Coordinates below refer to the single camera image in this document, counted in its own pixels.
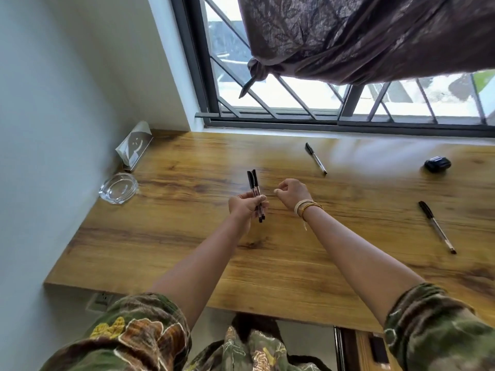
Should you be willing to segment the clear glass ashtray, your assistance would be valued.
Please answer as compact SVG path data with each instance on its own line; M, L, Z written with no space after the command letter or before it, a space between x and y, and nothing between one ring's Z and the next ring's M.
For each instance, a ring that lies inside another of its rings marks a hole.
M110 204L121 205L129 201L138 190L138 181L132 174L117 173L105 181L98 194Z

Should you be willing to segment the camouflage floral shirt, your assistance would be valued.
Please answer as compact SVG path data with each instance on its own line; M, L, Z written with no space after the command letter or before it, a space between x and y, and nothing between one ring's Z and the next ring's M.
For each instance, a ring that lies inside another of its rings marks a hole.
M495 328L430 283L398 299L384 336L403 371L495 371ZM143 293L114 303L40 371L323 371L315 357L288 355L266 331L242 339L231 325L187 364L191 347L181 310L164 295Z

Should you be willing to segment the person's right hand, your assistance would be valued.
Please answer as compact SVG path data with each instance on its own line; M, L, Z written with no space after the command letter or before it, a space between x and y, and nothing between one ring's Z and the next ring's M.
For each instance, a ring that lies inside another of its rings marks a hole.
M295 179L295 194L291 198L278 198L283 205L290 211L295 211L300 202L306 203L308 201L312 202L312 196L309 193L305 184Z

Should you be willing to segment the metal window grille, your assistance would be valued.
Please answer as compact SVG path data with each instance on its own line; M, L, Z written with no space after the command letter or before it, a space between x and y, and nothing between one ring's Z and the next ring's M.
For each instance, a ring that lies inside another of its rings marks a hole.
M269 74L251 79L248 39L237 0L199 0L221 118L263 122L373 122L495 127L495 70L338 86Z

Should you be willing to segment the brown patterned knotted curtain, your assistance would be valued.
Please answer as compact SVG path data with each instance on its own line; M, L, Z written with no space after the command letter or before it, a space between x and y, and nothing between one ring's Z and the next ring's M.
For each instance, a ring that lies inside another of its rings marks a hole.
M495 69L495 0L238 0L251 79L338 86Z

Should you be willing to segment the white wall socket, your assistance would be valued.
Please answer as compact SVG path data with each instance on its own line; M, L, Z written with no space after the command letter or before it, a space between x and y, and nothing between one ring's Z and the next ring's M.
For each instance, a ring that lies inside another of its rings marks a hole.
M111 305L113 299L113 294L106 292L96 292L90 297L85 310L91 313L104 313Z

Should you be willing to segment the dark grey window frame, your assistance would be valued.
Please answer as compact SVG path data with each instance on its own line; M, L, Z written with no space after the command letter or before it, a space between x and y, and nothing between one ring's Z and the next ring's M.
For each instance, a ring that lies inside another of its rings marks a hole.
M200 110L197 116L207 127L213 128L247 128L247 129L285 129L309 131L337 131L372 134L402 134L410 136L445 136L445 137L491 137L495 138L495 127L492 126L461 126L433 124L397 124L373 122L309 122L301 118L263 122L248 118L239 120L228 116L221 118L215 102L213 79L209 74L207 64L208 46L203 27L203 18L199 0L171 0L173 11L179 28L179 34L184 45L187 63L193 78L195 94L199 101Z

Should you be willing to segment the black metal table leg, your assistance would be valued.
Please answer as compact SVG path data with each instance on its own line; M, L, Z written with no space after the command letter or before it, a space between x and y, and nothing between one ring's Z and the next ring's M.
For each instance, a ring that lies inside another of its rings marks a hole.
M360 371L356 331L334 327L337 371Z

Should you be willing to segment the person's right forearm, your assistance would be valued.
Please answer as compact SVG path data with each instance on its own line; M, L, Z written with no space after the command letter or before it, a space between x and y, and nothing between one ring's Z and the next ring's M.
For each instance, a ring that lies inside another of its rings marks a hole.
M403 293L425 280L369 243L322 208L306 206L302 218L329 254L344 279L382 327Z

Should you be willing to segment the person's left forearm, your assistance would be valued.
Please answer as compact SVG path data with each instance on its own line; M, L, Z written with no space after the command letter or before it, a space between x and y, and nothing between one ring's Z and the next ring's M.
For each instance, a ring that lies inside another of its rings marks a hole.
M159 277L150 292L177 305L193 329L250 226L251 216L230 214L190 255Z

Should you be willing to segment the person's left hand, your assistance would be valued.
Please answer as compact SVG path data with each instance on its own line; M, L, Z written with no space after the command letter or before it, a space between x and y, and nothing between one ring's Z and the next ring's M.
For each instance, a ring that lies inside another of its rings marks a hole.
M238 218L242 225L243 232L248 233L251 228L251 221L258 218L256 208L244 208L237 203L237 196L233 196L228 201L229 213Z

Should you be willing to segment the black capped clear pen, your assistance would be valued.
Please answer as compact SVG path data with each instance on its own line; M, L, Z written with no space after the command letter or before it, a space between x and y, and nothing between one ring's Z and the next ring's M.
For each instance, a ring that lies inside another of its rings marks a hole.
M432 210L430 209L430 207L427 205L427 203L424 201L419 201L418 206L423 211L423 213L425 214L427 220L429 221L429 223L431 224L433 229L436 231L436 233L439 236L439 238L441 239L441 241L447 246L447 248L449 249L449 252L452 255L456 255L457 252L456 252L454 246L452 245L452 243L448 239L447 235L445 234L445 232L442 230L442 228L440 227L440 225L436 221L436 218L435 218Z
M252 193L253 197L256 197L258 194L257 194L257 191L256 191L255 186L254 186L254 176L252 174L252 171L247 171L247 176L248 176L248 180L249 180L249 184L250 184L251 193ZM260 223L262 223L262 221L263 221L263 215L262 215L261 210L262 210L262 208L260 207L260 205L257 205L256 212L257 212L257 216L258 216L258 221Z
M253 169L251 172L252 172L252 176L253 176L253 185L254 185L254 188L257 192L257 195L261 195L261 191L260 191L258 180L257 180L257 172L255 169ZM264 212L264 207L262 204L260 204L260 206L259 206L259 213L260 213L259 222L262 223L265 220L265 212Z
M320 169L320 171L322 172L323 176L327 176L327 171L325 169L325 167L323 166L321 160L319 159L319 157L316 155L316 153L314 152L313 148L310 146L309 143L306 142L305 144L305 150L306 152L312 157L312 159L316 162L318 168Z

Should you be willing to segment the clear acrylic sign holder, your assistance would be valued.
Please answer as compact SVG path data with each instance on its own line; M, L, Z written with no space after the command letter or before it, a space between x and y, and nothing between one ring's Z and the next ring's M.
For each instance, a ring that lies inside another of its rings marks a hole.
M134 171L152 141L153 135L149 124L146 121L140 121L136 124L127 137L115 148L125 172Z

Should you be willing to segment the small black case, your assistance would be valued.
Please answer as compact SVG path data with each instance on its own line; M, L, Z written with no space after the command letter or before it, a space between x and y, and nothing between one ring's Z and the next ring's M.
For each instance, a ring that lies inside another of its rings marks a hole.
M431 174L443 174L452 166L447 157L436 156L426 160L423 164L425 171Z

